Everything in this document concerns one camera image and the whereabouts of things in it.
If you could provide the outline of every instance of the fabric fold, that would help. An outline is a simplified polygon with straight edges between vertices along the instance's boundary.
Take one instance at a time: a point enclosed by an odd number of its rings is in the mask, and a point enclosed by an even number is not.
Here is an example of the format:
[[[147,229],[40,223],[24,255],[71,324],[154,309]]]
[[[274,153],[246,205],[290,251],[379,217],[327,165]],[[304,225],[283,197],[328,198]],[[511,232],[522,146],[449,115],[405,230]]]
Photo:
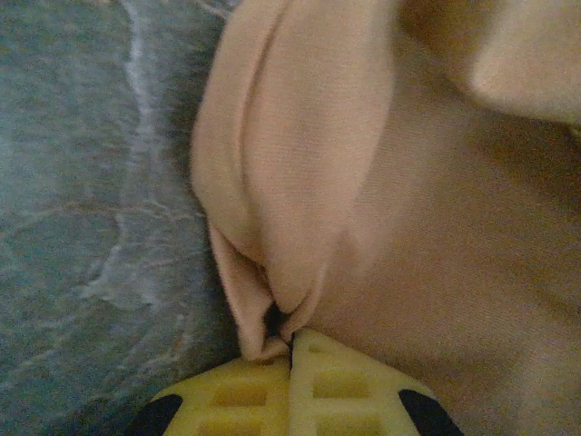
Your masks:
[[[578,8],[484,3],[245,0],[192,183],[245,358],[308,325],[424,381],[466,434],[577,435]]]

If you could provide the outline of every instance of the blue-green textured surface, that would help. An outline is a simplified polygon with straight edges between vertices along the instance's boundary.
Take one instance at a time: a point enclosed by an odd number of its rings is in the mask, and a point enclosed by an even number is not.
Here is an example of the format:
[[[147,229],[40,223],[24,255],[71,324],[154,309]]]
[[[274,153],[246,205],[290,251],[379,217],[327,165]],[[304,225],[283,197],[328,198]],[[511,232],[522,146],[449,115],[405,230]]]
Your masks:
[[[237,354],[187,164],[226,5],[0,4],[0,434],[119,434]]]

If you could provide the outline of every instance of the square hole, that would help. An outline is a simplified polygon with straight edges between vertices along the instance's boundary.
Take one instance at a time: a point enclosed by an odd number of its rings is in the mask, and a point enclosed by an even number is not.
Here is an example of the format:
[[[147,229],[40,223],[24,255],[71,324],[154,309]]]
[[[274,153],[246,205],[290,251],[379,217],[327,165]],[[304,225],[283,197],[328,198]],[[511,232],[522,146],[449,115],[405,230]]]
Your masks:
[[[259,421],[207,421],[200,436],[261,436]]]
[[[385,436],[377,416],[342,414],[319,417],[317,436]]]
[[[330,370],[315,375],[313,398],[368,398],[369,386],[360,372]]]
[[[221,386],[214,395],[212,406],[264,406],[268,397],[266,385],[256,381],[237,381]]]

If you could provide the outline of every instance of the yellow plastic object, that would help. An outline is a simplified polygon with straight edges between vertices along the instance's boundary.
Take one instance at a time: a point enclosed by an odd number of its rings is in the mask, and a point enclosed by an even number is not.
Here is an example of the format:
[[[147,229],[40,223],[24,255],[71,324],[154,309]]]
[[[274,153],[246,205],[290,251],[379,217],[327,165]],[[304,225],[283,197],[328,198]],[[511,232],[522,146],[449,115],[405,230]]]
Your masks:
[[[241,359],[176,383],[153,400],[182,397],[163,436],[283,436],[287,432],[290,365]]]
[[[310,330],[288,357],[179,382],[125,436],[462,436],[418,381]]]
[[[434,398],[411,377],[320,333],[297,333],[289,436],[418,436],[398,393]]]

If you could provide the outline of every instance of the black plastic part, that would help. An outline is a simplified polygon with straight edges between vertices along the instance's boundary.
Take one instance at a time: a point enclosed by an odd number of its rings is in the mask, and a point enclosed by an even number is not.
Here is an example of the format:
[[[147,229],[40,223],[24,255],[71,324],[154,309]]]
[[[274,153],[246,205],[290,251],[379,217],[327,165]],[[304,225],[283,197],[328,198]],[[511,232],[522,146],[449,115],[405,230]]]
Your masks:
[[[182,397],[175,394],[150,402],[140,410],[124,436],[162,436],[182,402]]]
[[[464,436],[436,400],[408,389],[399,391],[399,399],[420,436]]]

